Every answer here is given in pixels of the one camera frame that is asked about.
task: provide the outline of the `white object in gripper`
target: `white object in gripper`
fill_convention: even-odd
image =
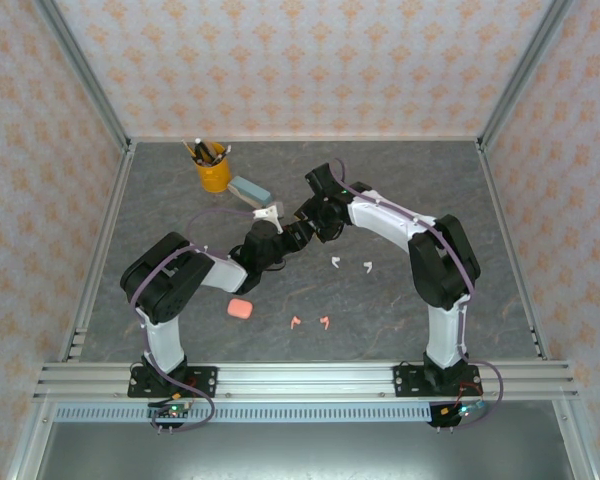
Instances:
[[[273,223],[276,228],[278,229],[278,233],[282,233],[282,226],[280,225],[280,222],[278,221],[278,206],[276,205],[277,202],[274,202],[272,205],[268,206],[267,208],[260,208],[258,210],[254,210],[253,211],[253,218],[255,219],[262,219],[262,220],[266,220],[268,222]]]

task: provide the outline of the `pencil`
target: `pencil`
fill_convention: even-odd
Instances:
[[[184,138],[182,139],[182,144],[187,147],[187,150],[189,150],[189,153],[191,154],[191,156],[193,158],[196,158],[196,154],[193,150],[191,150],[191,147],[189,145],[187,145],[187,142],[184,141]]]

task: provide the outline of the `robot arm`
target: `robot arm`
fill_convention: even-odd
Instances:
[[[297,221],[281,227],[275,208],[273,212],[257,211],[254,218],[264,219],[252,225],[244,243],[235,247],[228,258],[192,248],[168,263],[147,285],[138,297],[136,309],[145,320],[149,348],[157,367],[173,377],[186,365],[178,315],[199,286],[238,295],[247,293],[258,285],[265,270],[281,262],[285,255],[304,248],[314,234],[324,243],[337,239],[346,225],[353,225],[383,236],[409,254],[416,291],[428,304],[429,343],[425,352],[428,381],[434,386],[449,383],[464,364],[458,352],[458,332],[469,292],[460,272],[442,251],[442,245],[422,224],[433,226],[442,234],[475,283],[480,268],[459,221],[450,215],[436,220],[410,212],[359,182],[351,189],[364,192],[364,197],[356,196],[343,189],[326,163],[305,178],[314,196],[295,213]],[[128,299],[163,259],[188,245],[186,239],[172,232],[129,267],[120,282]],[[464,341],[461,343],[464,352]],[[151,368],[148,354],[145,352],[143,362]]]

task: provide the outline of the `orange plastic piece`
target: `orange plastic piece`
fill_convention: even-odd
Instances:
[[[251,316],[251,312],[253,312],[253,304],[239,298],[231,299],[229,306],[227,307],[227,313],[229,315],[232,317],[242,318],[243,320],[249,318]]]

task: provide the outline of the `cable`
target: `cable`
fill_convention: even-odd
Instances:
[[[344,162],[342,160],[340,160],[339,158],[336,158],[336,160],[343,167],[343,178],[344,178]],[[467,271],[465,270],[464,265],[462,265],[460,258],[458,258],[458,255],[453,250],[453,248],[451,248],[451,245],[449,245],[449,243],[445,240],[442,233],[439,232],[438,230],[436,230],[435,228],[433,228],[433,225],[429,225],[427,222],[424,222],[420,218],[418,218],[418,215],[415,212],[412,212],[411,210],[408,210],[404,207],[399,207],[398,205],[393,205],[391,203],[383,202],[382,200],[371,198],[367,195],[364,195],[363,193],[353,190],[351,188],[351,186],[347,185],[342,180],[338,180],[336,178],[336,176],[334,175],[333,170],[331,170],[331,175],[333,175],[333,178],[336,180],[336,182],[338,182],[338,184],[342,188],[344,188],[348,192],[351,192],[356,197],[360,197],[361,199],[366,200],[367,202],[388,208],[389,210],[392,210],[392,211],[398,213],[399,215],[406,217],[408,220],[415,222],[416,224],[426,228],[429,232],[431,232],[433,234],[434,237],[436,237],[438,242],[440,242],[440,244],[442,245],[443,249],[447,252],[447,255],[449,255],[449,257],[451,257],[451,260],[453,260],[453,263],[455,264],[456,268],[460,272],[460,276],[462,277],[462,280],[464,281],[465,285],[467,286],[467,290],[469,291],[469,298],[467,299],[467,301],[463,302],[459,305],[458,337],[456,339],[456,343],[457,343],[457,347],[458,347],[458,354],[460,355],[460,358],[462,360],[467,362],[467,364],[473,363],[473,364],[484,365],[486,367],[489,367],[491,370],[493,370],[493,372],[496,374],[496,377],[498,379],[498,398],[496,399],[496,402],[493,405],[493,407],[483,417],[480,417],[476,421],[469,423],[467,425],[460,425],[460,426],[456,427],[456,430],[462,429],[462,428],[469,428],[469,427],[474,426],[477,423],[481,422],[485,418],[489,417],[496,410],[496,408],[498,407],[498,405],[500,405],[500,402],[502,401],[502,397],[504,395],[504,381],[502,380],[502,375],[500,374],[500,371],[496,368],[495,365],[493,365],[490,362],[487,362],[486,360],[470,361],[469,358],[464,353],[464,351],[462,350],[462,344],[464,343],[465,311],[466,311],[466,307],[471,302],[471,299],[473,299],[473,296],[475,293],[475,288],[473,286],[473,283],[471,283],[471,279],[469,278],[469,275],[467,274]]]
[[[206,215],[208,213],[233,213],[233,214],[244,216],[244,217],[253,217],[253,212],[241,212],[239,210],[233,210],[233,209],[230,209],[230,208],[221,208],[221,207],[218,207],[218,208],[208,208],[206,210],[202,210],[201,212],[198,212],[196,215],[194,215],[189,220],[189,223],[187,224],[187,228],[186,228],[186,232],[187,232],[187,237],[188,238],[191,238],[190,230],[191,230],[191,226],[193,225],[193,222],[197,218],[199,218],[199,217],[201,217],[203,215]],[[151,281],[162,271],[162,269],[164,267],[166,267],[173,259],[179,257],[183,253],[192,252],[192,251],[193,252],[197,252],[197,251],[201,251],[201,249],[198,248],[194,244],[194,242],[190,241],[190,245],[188,245],[186,247],[183,247],[183,248],[180,248],[180,249],[176,250],[175,252],[171,253],[169,256],[167,256],[140,283],[140,285],[138,286],[138,288],[136,289],[136,291],[133,293],[133,296],[131,297],[131,300],[129,301],[129,305],[131,307],[131,310],[133,311],[134,315],[136,315],[138,317],[138,319],[140,320],[140,329],[142,330],[142,333],[143,333],[143,339],[144,339],[144,346],[145,346],[146,357],[147,357],[147,360],[149,361],[150,365],[156,370],[156,372],[158,372],[158,374],[162,378],[164,378],[165,380],[167,380],[169,383],[171,383],[171,384],[173,384],[173,385],[175,385],[175,386],[177,386],[177,387],[179,387],[179,388],[181,388],[183,390],[187,390],[187,391],[193,393],[194,395],[198,395],[199,397],[204,398],[209,403],[209,406],[211,407],[211,412],[203,420],[201,420],[199,422],[196,422],[196,423],[193,423],[193,424],[190,424],[190,425],[179,427],[177,429],[170,428],[169,430],[170,430],[171,433],[173,433],[173,432],[184,432],[184,431],[187,431],[187,430],[193,430],[195,428],[199,428],[199,427],[205,425],[215,415],[215,413],[216,413],[216,406],[213,403],[213,400],[211,400],[211,397],[209,395],[207,395],[206,393],[204,393],[202,390],[199,390],[199,389],[197,389],[195,387],[192,387],[190,385],[186,385],[184,383],[179,382],[175,378],[170,377],[169,374],[167,374],[164,370],[162,370],[160,368],[160,366],[158,365],[158,362],[156,362],[156,359],[153,356],[153,352],[151,351],[151,345],[149,344],[149,333],[147,331],[147,326],[145,324],[145,320],[136,311],[136,305],[137,305],[138,299],[140,298],[140,295],[142,295],[142,292],[144,291],[144,289],[147,288],[147,285],[149,285],[149,283],[151,283]],[[220,254],[218,254],[216,256],[223,257],[223,256],[225,256],[225,254],[220,253]],[[160,432],[160,430],[162,429],[162,427],[159,427],[156,424],[156,417],[158,415],[160,415],[160,413],[162,413],[160,410],[157,410],[156,412],[154,412],[154,415],[152,416],[152,420],[151,420],[151,425],[156,430],[158,430],[158,432]]]
[[[340,177],[340,181],[344,182],[344,177],[347,173],[347,167],[345,167],[344,162],[338,157],[334,157],[334,160],[340,164],[340,169],[342,170],[342,176]]]
[[[464,390],[465,387],[471,387],[473,388],[476,392],[480,392],[480,398],[482,400],[484,400],[484,390],[482,390],[482,387],[480,385],[478,385],[477,383],[472,383],[472,382],[460,382],[460,391],[458,392],[458,397],[456,398],[456,403],[453,404],[453,408],[456,408],[456,406],[460,403],[460,399],[462,398],[462,396],[464,395]]]
[[[183,253],[191,252],[191,251],[199,251],[199,249],[194,244],[191,244],[191,245],[188,245],[186,247],[180,248],[180,249],[176,250],[175,252],[171,253],[170,255],[168,255],[164,260],[162,260],[162,262],[160,262],[156,266],[156,268],[154,268],[151,271],[151,273],[149,275],[147,275],[147,277],[142,281],[142,283],[140,283],[140,286],[136,289],[136,291],[134,292],[133,296],[131,297],[131,300],[129,301],[129,305],[131,306],[131,310],[140,319],[140,328],[142,330],[143,339],[144,339],[145,356],[147,357],[147,360],[149,361],[149,364],[156,370],[156,372],[158,372],[158,375],[160,375],[162,378],[164,378],[165,380],[167,380],[169,383],[172,383],[173,385],[175,385],[177,387],[180,387],[183,390],[187,390],[187,391],[193,393],[194,395],[198,395],[199,397],[204,398],[209,403],[209,406],[211,407],[211,412],[209,413],[209,415],[207,415],[206,418],[200,420],[199,422],[192,423],[192,424],[186,425],[186,426],[182,426],[182,427],[177,428],[177,429],[170,429],[171,433],[173,433],[173,432],[184,432],[184,431],[187,431],[187,430],[193,430],[195,428],[199,428],[199,427],[205,425],[215,415],[215,413],[216,413],[216,406],[213,403],[213,400],[211,400],[211,397],[209,395],[207,395],[205,392],[203,392],[202,390],[199,390],[199,389],[197,389],[195,387],[192,387],[190,385],[186,385],[186,384],[184,384],[182,382],[179,382],[175,378],[170,377],[168,373],[166,373],[164,370],[162,370],[162,368],[160,368],[160,366],[158,365],[158,362],[156,362],[156,359],[153,356],[153,352],[151,351],[151,345],[149,344],[149,332],[147,331],[147,326],[145,324],[145,320],[136,311],[136,304],[138,303],[138,298],[140,298],[140,295],[142,294],[142,292],[144,291],[144,289],[147,288],[147,285],[149,285],[149,283],[151,283],[151,281],[162,271],[162,269],[164,267],[167,266],[167,264],[169,262],[171,262],[173,259],[179,257]],[[151,425],[156,430],[158,430],[158,431],[160,431],[161,428],[159,428],[159,426],[156,424],[155,418],[159,414],[160,414],[160,410],[158,410],[157,412],[154,412],[154,415],[153,415],[153,418],[152,418],[152,422],[151,422]]]

